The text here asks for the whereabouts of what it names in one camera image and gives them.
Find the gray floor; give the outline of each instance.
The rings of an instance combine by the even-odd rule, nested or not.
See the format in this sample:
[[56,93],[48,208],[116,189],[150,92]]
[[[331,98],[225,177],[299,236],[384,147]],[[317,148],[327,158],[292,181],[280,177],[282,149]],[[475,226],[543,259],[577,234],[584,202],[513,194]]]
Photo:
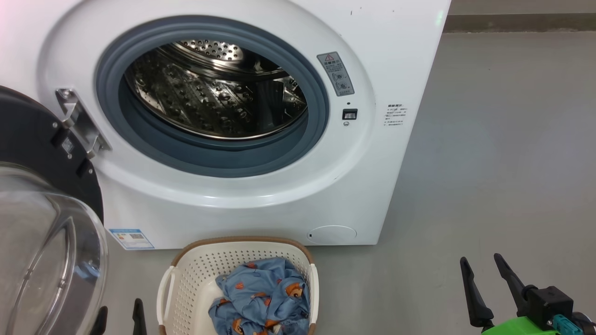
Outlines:
[[[379,244],[311,248],[317,334],[479,334],[458,261],[503,322],[515,307],[495,252],[596,318],[595,56],[596,33],[443,36]],[[177,251],[110,247],[107,334],[132,334],[136,297],[157,334]]]

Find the white laundry basket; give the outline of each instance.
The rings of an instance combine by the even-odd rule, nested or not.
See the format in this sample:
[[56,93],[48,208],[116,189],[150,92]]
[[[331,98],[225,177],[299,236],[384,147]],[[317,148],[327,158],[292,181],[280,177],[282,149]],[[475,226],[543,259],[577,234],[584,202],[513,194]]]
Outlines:
[[223,296],[215,278],[251,260],[273,257],[288,259],[304,276],[311,295],[308,335],[314,334],[319,278],[309,251],[285,238],[226,237],[189,244],[174,258],[157,291],[160,335],[217,335],[208,314],[213,301]]

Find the blue clothing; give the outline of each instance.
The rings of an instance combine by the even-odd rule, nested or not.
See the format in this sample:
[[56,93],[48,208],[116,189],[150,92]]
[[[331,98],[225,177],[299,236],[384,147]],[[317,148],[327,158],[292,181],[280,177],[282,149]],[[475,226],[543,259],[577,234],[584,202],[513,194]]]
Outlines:
[[209,308],[218,335],[274,334],[274,327],[277,335],[308,333],[308,287],[287,259],[245,263],[216,282],[225,296]]

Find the screw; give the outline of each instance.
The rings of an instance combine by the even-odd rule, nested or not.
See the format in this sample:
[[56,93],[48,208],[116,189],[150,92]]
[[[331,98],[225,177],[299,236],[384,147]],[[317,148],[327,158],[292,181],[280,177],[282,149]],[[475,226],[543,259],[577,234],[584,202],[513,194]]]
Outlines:
[[69,89],[61,89],[59,92],[60,96],[62,96],[64,99],[68,99],[72,95],[72,92]]

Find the blue and white sticker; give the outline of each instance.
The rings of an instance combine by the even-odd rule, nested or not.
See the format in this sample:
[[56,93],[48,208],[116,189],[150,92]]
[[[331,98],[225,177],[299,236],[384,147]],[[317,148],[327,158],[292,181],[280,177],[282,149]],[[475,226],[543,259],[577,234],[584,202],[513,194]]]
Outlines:
[[110,232],[126,250],[155,249],[140,229],[110,229]]

